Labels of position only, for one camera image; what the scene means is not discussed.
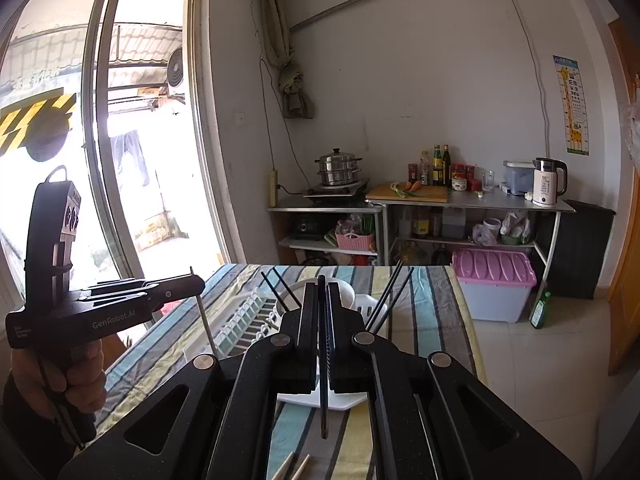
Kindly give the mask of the person left hand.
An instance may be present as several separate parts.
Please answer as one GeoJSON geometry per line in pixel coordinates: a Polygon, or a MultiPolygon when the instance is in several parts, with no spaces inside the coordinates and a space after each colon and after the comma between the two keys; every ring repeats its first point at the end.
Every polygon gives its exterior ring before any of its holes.
{"type": "Polygon", "coordinates": [[[81,413],[92,414],[104,407],[106,399],[104,353],[101,341],[85,344],[82,359],[66,372],[52,362],[38,358],[32,349],[11,351],[11,374],[17,391],[29,407],[45,419],[54,419],[55,409],[44,391],[39,364],[43,365],[50,389],[62,392],[66,399],[81,413]]]}

